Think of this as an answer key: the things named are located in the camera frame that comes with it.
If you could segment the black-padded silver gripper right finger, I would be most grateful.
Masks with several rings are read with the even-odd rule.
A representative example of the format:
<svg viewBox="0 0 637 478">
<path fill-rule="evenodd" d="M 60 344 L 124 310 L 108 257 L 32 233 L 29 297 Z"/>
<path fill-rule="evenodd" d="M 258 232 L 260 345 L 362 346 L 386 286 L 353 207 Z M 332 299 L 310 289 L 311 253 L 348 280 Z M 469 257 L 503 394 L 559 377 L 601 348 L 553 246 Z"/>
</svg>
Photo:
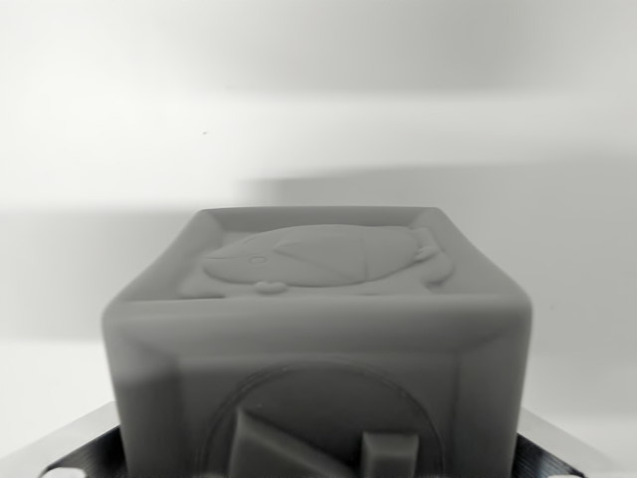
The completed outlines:
<svg viewBox="0 0 637 478">
<path fill-rule="evenodd" d="M 523 408 L 513 477 L 601 477 L 615 464 L 600 451 Z"/>
</svg>

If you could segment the black-padded silver gripper left finger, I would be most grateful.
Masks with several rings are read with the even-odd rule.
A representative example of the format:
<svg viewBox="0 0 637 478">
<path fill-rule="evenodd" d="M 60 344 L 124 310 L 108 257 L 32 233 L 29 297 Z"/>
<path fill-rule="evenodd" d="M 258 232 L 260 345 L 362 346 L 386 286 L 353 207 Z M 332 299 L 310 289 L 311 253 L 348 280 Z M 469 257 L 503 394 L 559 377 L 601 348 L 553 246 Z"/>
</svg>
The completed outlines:
<svg viewBox="0 0 637 478">
<path fill-rule="evenodd" d="M 1 459 L 3 477 L 40 477 L 60 468 L 79 468 L 89 477 L 126 477 L 114 402 Z"/>
</svg>

